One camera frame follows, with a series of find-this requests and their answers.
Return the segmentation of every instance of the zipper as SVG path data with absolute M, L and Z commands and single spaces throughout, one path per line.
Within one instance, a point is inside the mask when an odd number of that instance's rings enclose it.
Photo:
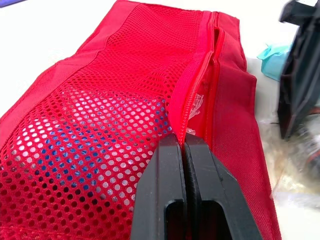
M 216 13 L 211 12 L 209 22 L 208 22 L 208 53 L 205 55 L 204 60 L 202 62 L 202 66 L 196 76 L 196 78 L 191 83 L 191 89 L 187 95 L 187 99 L 185 101 L 184 107 L 183 107 L 183 113 L 181 118 L 181 124 L 180 124 L 180 130 L 177 135 L 177 140 L 180 146 L 183 148 L 183 143 L 185 142 L 186 137 L 186 129 L 189 121 L 189 115 L 191 111 L 191 107 L 195 101 L 196 94 L 198 92 L 199 86 L 203 80 L 203 77 L 206 73 L 206 69 L 208 68 L 209 62 L 212 59 L 212 56 L 214 55 L 214 19 L 215 19 Z
M 218 61 L 219 55 L 222 50 L 222 46 L 225 39 L 225 32 L 218 27 L 218 12 L 212 12 L 210 15 L 210 20 L 208 23 L 208 53 L 205 56 L 202 66 L 199 70 L 199 73 L 195 80 L 191 84 L 191 90 L 188 93 L 188 97 L 186 99 L 183 116 L 180 124 L 180 131 L 178 133 L 177 139 L 180 145 L 182 145 L 185 141 L 186 137 L 186 128 L 189 121 L 190 111 L 195 101 L 196 94 L 198 92 L 199 86 L 203 81 L 203 77 L 208 69 L 210 61 L 213 63 L 212 71 L 213 74 L 209 74 L 209 77 L 212 78 L 209 81 L 209 94 L 208 94 L 208 102 L 206 105 L 206 114 L 205 114 L 205 130 L 204 130 L 204 140 L 209 145 L 210 149 L 212 149 L 213 144 L 213 112 L 215 107 L 215 99 L 217 94 L 217 86 L 220 75 L 220 63 Z
M 217 96 L 218 81 L 220 75 L 220 63 L 218 61 L 219 55 L 222 50 L 222 46 L 225 40 L 225 31 L 219 27 L 214 28 L 214 35 L 218 34 L 214 54 L 213 54 L 213 76 L 209 88 L 208 102 L 206 106 L 206 117 L 205 117 L 205 132 L 204 132 L 204 141 L 209 145 L 209 148 L 212 150 L 213 147 L 213 130 L 214 130 L 214 108 Z

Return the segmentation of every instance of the red mesh pouch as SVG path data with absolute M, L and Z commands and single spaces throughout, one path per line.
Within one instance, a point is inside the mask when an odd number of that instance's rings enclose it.
M 182 144 L 187 127 L 237 178 L 264 239 L 281 239 L 255 86 L 237 19 L 118 0 L 0 120 L 0 240 L 129 239 L 158 140 Z

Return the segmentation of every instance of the white table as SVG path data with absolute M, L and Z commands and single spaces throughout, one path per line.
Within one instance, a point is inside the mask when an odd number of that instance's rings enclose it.
M 277 103 L 278 83 L 263 76 L 256 56 L 266 43 L 290 43 L 296 26 L 278 22 L 286 0 L 141 0 L 183 9 L 221 11 L 240 19 L 248 71 L 258 79 L 256 117 Z M 301 1 L 314 4 L 316 0 Z M 114 0 L 27 0 L 0 8 L 0 116 L 55 62 L 69 57 L 94 31 Z M 269 171 L 274 185 L 272 170 Z M 284 240 L 318 240 L 320 213 L 276 206 Z

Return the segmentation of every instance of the black plastic jaw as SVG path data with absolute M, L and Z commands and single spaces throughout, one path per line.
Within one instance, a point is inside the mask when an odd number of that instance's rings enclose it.
M 319 1 L 315 6 L 290 1 L 280 21 L 300 26 L 280 78 L 277 113 L 281 136 L 289 139 L 320 95 Z
M 131 240 L 262 240 L 237 180 L 199 137 L 159 142 L 138 185 Z

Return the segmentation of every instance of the clear plastic bag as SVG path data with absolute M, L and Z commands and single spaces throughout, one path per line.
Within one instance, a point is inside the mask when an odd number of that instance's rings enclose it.
M 276 117 L 259 121 L 259 129 L 275 202 L 320 209 L 320 114 L 307 116 L 289 141 Z
M 192 104 L 192 108 L 189 114 L 189 120 L 194 116 L 200 114 L 199 108 L 201 107 L 202 103 L 204 102 L 204 95 L 196 94 L 194 102 Z M 187 134 L 196 135 L 196 131 L 192 128 L 187 127 L 186 131 Z

